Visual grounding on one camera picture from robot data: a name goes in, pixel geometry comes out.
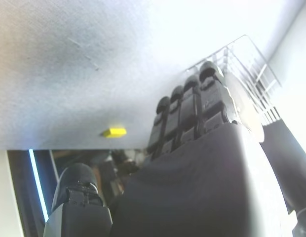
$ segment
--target yellow block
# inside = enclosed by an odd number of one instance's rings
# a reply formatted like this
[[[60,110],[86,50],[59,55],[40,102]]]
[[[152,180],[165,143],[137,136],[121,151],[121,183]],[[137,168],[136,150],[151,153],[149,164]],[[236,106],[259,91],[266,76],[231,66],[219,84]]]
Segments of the yellow block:
[[[103,133],[103,136],[106,138],[119,138],[127,134],[125,128],[109,128]]]

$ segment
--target white panel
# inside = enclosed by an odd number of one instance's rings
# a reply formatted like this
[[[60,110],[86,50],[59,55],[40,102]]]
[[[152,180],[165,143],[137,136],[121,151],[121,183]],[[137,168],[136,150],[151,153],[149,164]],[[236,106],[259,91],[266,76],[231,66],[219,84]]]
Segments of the white panel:
[[[302,2],[0,0],[0,148],[143,148],[185,68],[242,34],[269,57]]]
[[[0,236],[24,236],[6,151],[0,151]]]
[[[270,65],[283,85],[277,108],[306,152],[306,4]]]

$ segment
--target robotic hand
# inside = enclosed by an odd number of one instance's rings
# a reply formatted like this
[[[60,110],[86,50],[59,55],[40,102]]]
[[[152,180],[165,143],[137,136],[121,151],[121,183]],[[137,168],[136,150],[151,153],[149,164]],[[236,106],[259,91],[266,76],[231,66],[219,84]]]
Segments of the robotic hand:
[[[206,62],[199,75],[161,99],[148,152],[119,199],[112,226],[91,171],[69,167],[44,236],[292,236],[274,172],[241,124],[214,64]]]

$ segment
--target blue light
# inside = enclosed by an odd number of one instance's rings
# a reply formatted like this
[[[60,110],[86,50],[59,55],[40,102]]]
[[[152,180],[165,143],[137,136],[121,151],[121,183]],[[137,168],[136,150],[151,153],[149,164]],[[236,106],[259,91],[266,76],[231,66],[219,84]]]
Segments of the blue light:
[[[44,221],[47,222],[47,220],[49,219],[49,216],[48,216],[48,213],[46,211],[46,206],[45,206],[45,202],[44,202],[43,192],[42,192],[42,188],[41,188],[41,184],[40,184],[40,179],[39,179],[39,174],[38,174],[38,170],[37,170],[37,165],[36,165],[36,160],[35,160],[35,155],[34,155],[33,149],[29,150],[29,155],[30,155],[31,166],[33,167],[33,171],[34,171],[34,176],[35,176],[35,181],[36,181],[36,186],[37,186],[37,190],[38,190],[38,194],[39,194],[39,199],[40,199],[40,203],[41,203],[41,208],[42,208],[42,212],[43,212]]]

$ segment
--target metal wire rack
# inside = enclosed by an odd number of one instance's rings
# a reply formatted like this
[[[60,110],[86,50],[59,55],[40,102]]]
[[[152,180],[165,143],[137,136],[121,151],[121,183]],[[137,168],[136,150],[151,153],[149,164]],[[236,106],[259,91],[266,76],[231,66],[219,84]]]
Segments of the metal wire rack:
[[[222,70],[223,75],[232,73],[239,80],[251,98],[262,125],[268,125],[280,119],[272,101],[280,91],[281,84],[248,36],[244,35],[234,40],[191,66],[186,72],[189,74],[197,72],[205,61],[215,63]]]

